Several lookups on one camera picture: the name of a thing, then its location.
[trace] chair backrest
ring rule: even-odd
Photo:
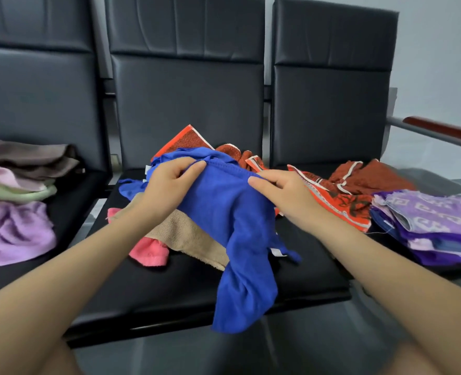
[[[88,0],[0,0],[0,139],[71,143],[108,170]]]
[[[275,0],[271,165],[379,158],[398,13]]]
[[[261,155],[265,0],[106,0],[123,168],[191,124]]]

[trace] armrest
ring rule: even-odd
[[[426,135],[444,142],[461,146],[461,127],[432,121],[423,117],[406,117],[404,119],[387,117],[387,123],[411,132]]]

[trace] beige towel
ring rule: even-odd
[[[137,193],[123,210],[140,201],[142,195],[143,193]],[[119,217],[121,212],[122,210],[116,213],[113,218]],[[229,263],[225,247],[211,238],[184,212],[177,209],[157,227],[154,227],[150,233],[146,234],[146,237],[158,239],[172,250],[184,252],[220,271],[223,271]]]

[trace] row of chairs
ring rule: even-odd
[[[188,124],[215,146],[262,155],[265,0],[106,0],[106,9],[122,178],[142,179]],[[327,177],[349,159],[381,156],[397,18],[275,0],[271,167]],[[0,2],[0,139],[74,144],[87,168],[48,201],[58,246],[0,267],[0,289],[66,249],[111,177],[90,19],[87,0]],[[126,205],[115,187],[90,234],[108,208]],[[284,218],[276,228],[303,263],[272,262],[272,311],[350,298],[347,276],[319,241]],[[180,253],[161,270],[125,260],[66,337],[77,347],[208,324],[220,276]]]

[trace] purple patterned cloth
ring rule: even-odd
[[[438,197],[419,191],[379,192],[375,205],[388,207],[410,233],[447,233],[461,236],[461,195]]]
[[[386,233],[409,247],[408,240],[400,236],[399,223],[390,218],[385,212],[376,207],[370,209],[371,219]],[[425,266],[448,266],[461,263],[461,255],[439,251],[411,250],[419,263]]]
[[[14,205],[0,201],[0,266],[38,257],[56,245],[46,204]]]

